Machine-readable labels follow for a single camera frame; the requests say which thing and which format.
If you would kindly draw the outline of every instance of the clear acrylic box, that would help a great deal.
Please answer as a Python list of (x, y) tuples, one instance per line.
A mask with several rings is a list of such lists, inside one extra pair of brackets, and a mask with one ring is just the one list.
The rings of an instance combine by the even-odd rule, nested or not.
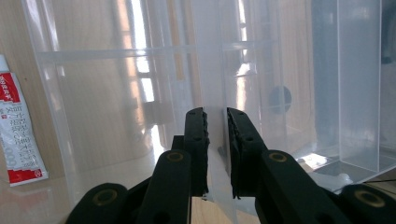
[(381, 1), (22, 2), (73, 204), (150, 176), (200, 106), (229, 216), (227, 106), (333, 191), (396, 166), (379, 139)]

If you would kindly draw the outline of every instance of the toothpaste tube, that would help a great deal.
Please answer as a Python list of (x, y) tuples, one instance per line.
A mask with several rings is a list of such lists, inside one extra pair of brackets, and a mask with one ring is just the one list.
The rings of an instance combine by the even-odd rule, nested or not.
[(0, 55), (0, 140), (11, 187), (48, 178), (15, 74)]

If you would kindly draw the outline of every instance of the transparent plastic container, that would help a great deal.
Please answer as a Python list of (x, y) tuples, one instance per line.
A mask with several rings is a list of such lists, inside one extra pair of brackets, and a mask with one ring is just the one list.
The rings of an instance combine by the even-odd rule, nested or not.
[(209, 190), (232, 220), (249, 209), (232, 199), (227, 106), (325, 188), (396, 166), (379, 142), (381, 1), (22, 2), (72, 204), (150, 176), (200, 106)]

